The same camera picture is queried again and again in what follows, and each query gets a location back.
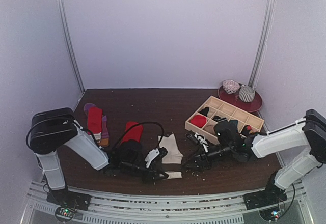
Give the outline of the cream sock with brown toe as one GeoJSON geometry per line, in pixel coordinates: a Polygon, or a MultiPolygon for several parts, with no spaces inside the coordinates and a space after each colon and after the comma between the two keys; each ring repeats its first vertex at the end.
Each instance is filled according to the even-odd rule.
{"type": "Polygon", "coordinates": [[[181,163],[183,154],[179,151],[175,135],[158,136],[159,146],[167,149],[168,153],[161,160],[161,167],[167,173],[168,179],[182,178],[181,163]]]}

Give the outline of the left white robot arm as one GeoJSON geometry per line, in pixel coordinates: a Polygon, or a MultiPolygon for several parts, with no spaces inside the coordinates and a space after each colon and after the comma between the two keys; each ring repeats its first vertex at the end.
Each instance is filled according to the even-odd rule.
{"type": "Polygon", "coordinates": [[[61,146],[72,149],[93,169],[106,175],[119,170],[140,177],[144,183],[169,177],[156,166],[156,161],[167,155],[165,147],[157,146],[144,156],[138,139],[125,140],[127,135],[141,129],[144,124],[134,123],[111,148],[106,148],[98,145],[95,134],[83,127],[74,117],[72,109],[66,107],[33,115],[25,141],[36,155],[48,188],[53,190],[53,197],[61,205],[68,206],[73,202],[73,194],[66,189],[66,180],[57,154],[61,146]]]}

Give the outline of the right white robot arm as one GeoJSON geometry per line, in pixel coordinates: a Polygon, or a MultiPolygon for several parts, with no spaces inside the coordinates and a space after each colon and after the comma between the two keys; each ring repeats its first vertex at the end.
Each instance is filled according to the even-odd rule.
{"type": "Polygon", "coordinates": [[[293,124],[272,132],[254,132],[242,137],[235,124],[226,120],[218,122],[213,129],[219,144],[212,146],[207,145],[200,134],[187,134],[187,138],[197,141],[200,148],[183,164],[185,169],[208,170],[213,162],[227,155],[239,162],[248,162],[253,157],[264,158],[279,151],[304,147],[290,165],[271,176],[271,186],[261,193],[261,200],[268,205],[296,180],[325,164],[325,117],[314,109],[307,110],[305,116],[293,124]]]}

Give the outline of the dark patterned sock roll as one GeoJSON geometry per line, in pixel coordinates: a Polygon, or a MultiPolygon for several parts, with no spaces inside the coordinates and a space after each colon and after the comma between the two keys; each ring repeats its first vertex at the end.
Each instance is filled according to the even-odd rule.
{"type": "Polygon", "coordinates": [[[254,129],[250,125],[246,125],[243,127],[240,134],[243,136],[249,136],[252,133],[254,133],[254,129]]]}

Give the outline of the wooden compartment organiser box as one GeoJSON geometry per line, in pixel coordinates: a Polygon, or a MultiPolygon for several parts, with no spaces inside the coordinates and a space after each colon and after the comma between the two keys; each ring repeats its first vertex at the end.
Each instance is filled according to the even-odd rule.
{"type": "Polygon", "coordinates": [[[187,131],[192,131],[194,133],[199,133],[213,144],[218,144],[218,138],[214,133],[214,126],[217,124],[213,120],[214,116],[226,117],[227,121],[236,121],[237,131],[241,133],[242,129],[246,125],[250,125],[254,132],[261,131],[264,120],[260,117],[257,117],[245,110],[242,110],[234,105],[231,105],[221,99],[218,99],[214,96],[210,96],[198,109],[185,121],[185,129],[187,131]],[[204,107],[209,107],[210,111],[208,113],[207,123],[202,127],[198,128],[195,125],[192,125],[189,121],[195,115],[202,115],[199,113],[204,107]]]}

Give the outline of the black sock in box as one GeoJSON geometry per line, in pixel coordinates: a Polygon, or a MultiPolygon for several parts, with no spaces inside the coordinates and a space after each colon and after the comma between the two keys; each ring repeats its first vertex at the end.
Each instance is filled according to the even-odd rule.
{"type": "Polygon", "coordinates": [[[202,115],[204,115],[204,116],[206,116],[206,117],[208,117],[209,111],[210,111],[210,108],[207,106],[207,107],[204,107],[203,109],[201,109],[199,111],[199,113],[202,114],[202,115]]]}

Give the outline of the purple orange striped sock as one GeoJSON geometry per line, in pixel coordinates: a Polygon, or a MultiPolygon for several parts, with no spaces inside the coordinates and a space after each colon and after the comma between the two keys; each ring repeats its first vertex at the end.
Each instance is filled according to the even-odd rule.
{"type": "MultiPolygon", "coordinates": [[[[86,116],[88,115],[88,110],[90,107],[97,107],[97,106],[93,103],[86,103],[84,105],[84,113],[86,114],[86,116]]],[[[102,111],[102,133],[101,133],[100,140],[96,139],[96,141],[97,141],[98,145],[105,148],[105,147],[108,147],[110,144],[109,137],[110,136],[109,136],[109,132],[108,132],[108,128],[107,128],[107,116],[105,116],[102,111]]]]}

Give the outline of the dark red round plate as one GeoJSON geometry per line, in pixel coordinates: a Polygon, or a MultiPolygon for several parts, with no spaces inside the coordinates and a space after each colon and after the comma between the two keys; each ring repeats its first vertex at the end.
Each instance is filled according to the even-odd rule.
{"type": "Polygon", "coordinates": [[[240,100],[239,91],[236,91],[234,94],[228,94],[223,86],[219,87],[217,94],[219,99],[250,113],[257,112],[263,105],[262,98],[257,92],[255,93],[254,100],[248,103],[240,100]]]}

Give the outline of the patterned white bowl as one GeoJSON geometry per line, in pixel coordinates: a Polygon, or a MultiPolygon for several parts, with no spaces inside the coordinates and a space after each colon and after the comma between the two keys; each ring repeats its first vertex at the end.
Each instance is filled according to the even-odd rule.
{"type": "Polygon", "coordinates": [[[240,84],[230,79],[224,80],[222,85],[227,94],[234,94],[240,89],[240,84]]]}

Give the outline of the red sock with striped cuff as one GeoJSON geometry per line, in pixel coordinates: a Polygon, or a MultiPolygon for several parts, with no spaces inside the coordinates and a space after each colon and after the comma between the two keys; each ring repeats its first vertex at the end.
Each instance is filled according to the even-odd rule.
{"type": "Polygon", "coordinates": [[[97,140],[100,140],[102,133],[102,109],[90,107],[87,115],[87,129],[90,130],[97,140]]]}

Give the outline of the striped grey cup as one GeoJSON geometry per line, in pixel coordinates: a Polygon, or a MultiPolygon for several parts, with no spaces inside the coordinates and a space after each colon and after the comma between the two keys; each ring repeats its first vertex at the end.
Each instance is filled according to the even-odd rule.
{"type": "Polygon", "coordinates": [[[239,98],[242,102],[250,103],[255,98],[255,90],[250,86],[242,86],[239,91],[239,98]]]}

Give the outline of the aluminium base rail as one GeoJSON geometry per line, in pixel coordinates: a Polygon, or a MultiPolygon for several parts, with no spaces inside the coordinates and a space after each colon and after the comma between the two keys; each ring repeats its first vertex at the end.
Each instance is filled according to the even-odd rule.
{"type": "MultiPolygon", "coordinates": [[[[57,205],[46,200],[44,184],[31,182],[19,223],[60,223],[55,216],[57,205]]],[[[262,188],[185,196],[130,195],[76,187],[69,190],[89,194],[91,199],[88,210],[78,210],[68,223],[318,223],[301,181],[295,183],[291,207],[275,222],[264,220],[262,212],[272,207],[286,211],[293,198],[292,188],[286,190],[288,200],[251,210],[246,207],[243,196],[262,188]]]]}

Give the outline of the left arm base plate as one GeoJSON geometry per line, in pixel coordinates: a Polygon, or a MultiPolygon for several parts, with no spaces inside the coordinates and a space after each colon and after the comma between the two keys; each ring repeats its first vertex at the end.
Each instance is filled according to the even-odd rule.
{"type": "Polygon", "coordinates": [[[64,208],[87,211],[91,201],[91,196],[89,194],[61,189],[51,190],[47,194],[46,200],[64,208]]]}

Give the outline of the aluminium frame post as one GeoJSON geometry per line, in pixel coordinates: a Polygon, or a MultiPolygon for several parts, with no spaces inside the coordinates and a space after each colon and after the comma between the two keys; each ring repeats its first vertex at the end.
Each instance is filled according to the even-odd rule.
{"type": "Polygon", "coordinates": [[[262,23],[262,30],[260,34],[260,39],[258,43],[257,52],[254,59],[253,69],[249,78],[248,85],[255,88],[258,84],[259,76],[264,61],[264,52],[267,48],[268,35],[271,28],[271,23],[273,21],[273,14],[275,9],[276,0],[267,0],[264,19],[262,23]]]}
{"type": "Polygon", "coordinates": [[[80,90],[81,93],[84,93],[85,92],[85,86],[84,86],[83,81],[82,81],[82,77],[81,77],[81,74],[80,74],[80,70],[78,68],[75,52],[74,52],[74,49],[73,49],[71,35],[70,35],[70,32],[69,32],[68,20],[67,20],[66,11],[65,11],[64,0],[56,0],[56,1],[57,1],[58,9],[59,9],[61,25],[62,25],[62,28],[63,28],[63,35],[64,35],[66,48],[67,48],[67,51],[68,51],[69,61],[71,63],[73,74],[74,74],[74,76],[76,78],[79,90],[80,90]]]}

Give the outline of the left aluminium frame post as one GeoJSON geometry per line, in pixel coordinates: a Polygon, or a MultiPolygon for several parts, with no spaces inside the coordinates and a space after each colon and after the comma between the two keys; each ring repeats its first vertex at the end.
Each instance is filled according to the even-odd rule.
{"type": "Polygon", "coordinates": [[[68,51],[69,61],[71,63],[73,74],[74,74],[74,76],[76,78],[79,90],[80,90],[81,93],[84,93],[85,92],[85,86],[84,86],[83,81],[82,81],[82,77],[81,77],[81,74],[80,74],[80,70],[78,68],[75,52],[74,52],[74,49],[73,49],[71,35],[70,35],[70,32],[69,32],[68,20],[67,20],[66,11],[65,11],[64,0],[56,0],[56,1],[57,1],[58,9],[59,9],[61,25],[62,25],[62,28],[63,28],[63,35],[64,35],[66,48],[67,48],[67,51],[68,51]]]}

